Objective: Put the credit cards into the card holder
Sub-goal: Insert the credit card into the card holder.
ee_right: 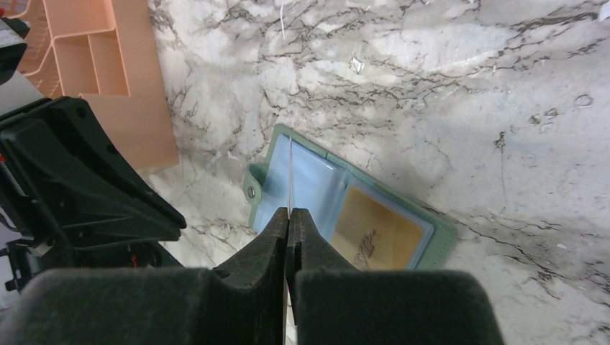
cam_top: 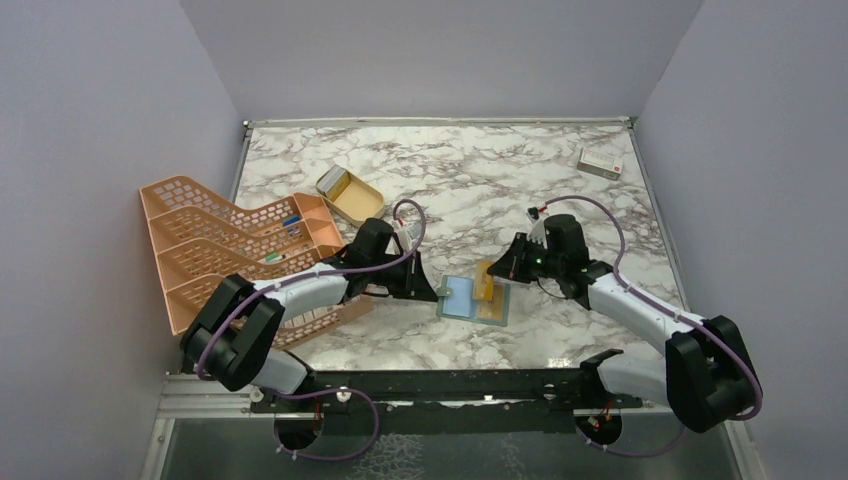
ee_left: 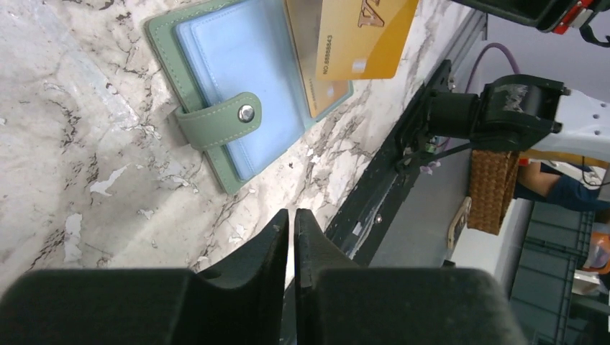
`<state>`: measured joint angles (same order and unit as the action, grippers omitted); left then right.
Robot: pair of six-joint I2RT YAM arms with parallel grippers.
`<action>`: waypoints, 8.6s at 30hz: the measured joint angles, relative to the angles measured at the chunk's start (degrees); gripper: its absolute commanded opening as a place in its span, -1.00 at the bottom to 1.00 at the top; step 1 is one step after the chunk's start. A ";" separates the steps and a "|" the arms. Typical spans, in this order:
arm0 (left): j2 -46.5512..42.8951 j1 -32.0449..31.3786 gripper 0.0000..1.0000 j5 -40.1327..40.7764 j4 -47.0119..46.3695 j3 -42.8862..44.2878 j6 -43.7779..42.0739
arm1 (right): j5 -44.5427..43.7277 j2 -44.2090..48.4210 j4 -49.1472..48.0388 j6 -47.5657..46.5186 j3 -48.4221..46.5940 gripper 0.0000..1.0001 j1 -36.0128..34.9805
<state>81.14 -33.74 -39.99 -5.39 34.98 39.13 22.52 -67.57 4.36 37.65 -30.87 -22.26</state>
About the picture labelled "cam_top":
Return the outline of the gold credit card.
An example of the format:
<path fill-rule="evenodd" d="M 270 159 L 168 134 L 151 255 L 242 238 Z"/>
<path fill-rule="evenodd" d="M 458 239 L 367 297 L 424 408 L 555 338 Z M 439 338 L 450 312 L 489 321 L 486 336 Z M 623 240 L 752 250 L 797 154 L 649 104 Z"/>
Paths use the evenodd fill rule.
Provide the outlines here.
<path fill-rule="evenodd" d="M 478 302 L 490 302 L 494 298 L 494 277 L 488 273 L 488 269 L 494 265 L 493 261 L 482 260 L 476 263 L 473 278 L 472 299 Z"/>
<path fill-rule="evenodd" d="M 489 300 L 477 301 L 477 317 L 490 322 L 502 322 L 508 312 L 506 303 L 509 288 L 503 284 L 496 283 Z"/>

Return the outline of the green card holder wallet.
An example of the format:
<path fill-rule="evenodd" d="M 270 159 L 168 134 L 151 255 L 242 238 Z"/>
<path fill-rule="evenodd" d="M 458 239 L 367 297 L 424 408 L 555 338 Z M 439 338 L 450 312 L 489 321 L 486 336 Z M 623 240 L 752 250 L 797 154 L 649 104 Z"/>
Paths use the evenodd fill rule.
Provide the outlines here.
<path fill-rule="evenodd" d="M 455 275 L 443 275 L 436 289 L 439 297 L 436 315 L 440 318 L 461 320 L 489 326 L 505 327 L 508 324 L 510 305 L 510 286 L 506 307 L 508 312 L 502 322 L 490 322 L 477 317 L 477 301 L 472 299 L 473 279 Z"/>

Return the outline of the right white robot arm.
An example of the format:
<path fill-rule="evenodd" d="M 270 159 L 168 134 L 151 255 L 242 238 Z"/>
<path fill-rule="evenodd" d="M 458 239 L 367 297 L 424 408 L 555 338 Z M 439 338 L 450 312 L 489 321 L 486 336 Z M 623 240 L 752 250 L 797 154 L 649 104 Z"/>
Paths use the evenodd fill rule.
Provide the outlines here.
<path fill-rule="evenodd" d="M 612 265 L 591 258 L 572 215 L 540 218 L 530 233 L 517 233 L 487 272 L 524 284 L 553 280 L 566 299 L 617 321 L 661 354 L 645 360 L 611 349 L 583 361 L 577 393 L 589 406 L 628 395 L 669 407 L 684 427 L 703 433 L 762 402 L 732 320 L 690 317 L 617 277 Z"/>

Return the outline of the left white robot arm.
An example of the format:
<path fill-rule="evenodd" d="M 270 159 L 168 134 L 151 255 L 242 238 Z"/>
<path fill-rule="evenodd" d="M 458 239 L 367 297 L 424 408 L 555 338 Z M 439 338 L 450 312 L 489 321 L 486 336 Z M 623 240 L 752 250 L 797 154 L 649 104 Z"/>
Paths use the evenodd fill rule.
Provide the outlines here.
<path fill-rule="evenodd" d="M 315 387 L 307 377 L 309 366 L 273 346 L 286 321 L 347 303 L 370 286 L 385 288 L 394 299 L 437 301 L 420 252 L 407 247 L 389 253 L 399 239 L 389 223 L 370 218 L 352 242 L 301 273 L 264 282 L 225 277 L 183 333 L 181 351 L 202 378 L 230 391 L 275 390 L 288 409 L 306 408 Z"/>

